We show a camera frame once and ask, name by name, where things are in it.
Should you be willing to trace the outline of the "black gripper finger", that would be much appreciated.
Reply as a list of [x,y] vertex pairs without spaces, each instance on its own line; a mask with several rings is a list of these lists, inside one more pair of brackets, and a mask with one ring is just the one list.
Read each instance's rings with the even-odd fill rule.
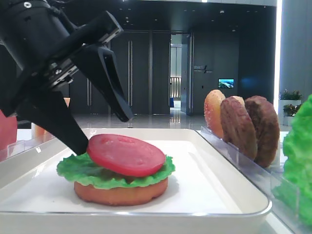
[[60,91],[35,91],[16,108],[18,116],[45,129],[74,153],[86,152],[88,138],[71,115]]
[[113,51],[91,44],[82,47],[72,61],[102,94],[120,121],[128,122],[133,118],[120,84]]

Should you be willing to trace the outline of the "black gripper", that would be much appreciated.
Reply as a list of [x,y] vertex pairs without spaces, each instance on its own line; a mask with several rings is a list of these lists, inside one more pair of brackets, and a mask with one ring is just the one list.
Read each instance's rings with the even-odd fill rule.
[[76,26],[64,12],[45,0],[3,0],[0,42],[21,68],[16,78],[1,83],[0,108],[17,115],[17,106],[35,91],[57,91],[79,69],[72,58],[82,47],[105,46],[122,28],[108,11]]

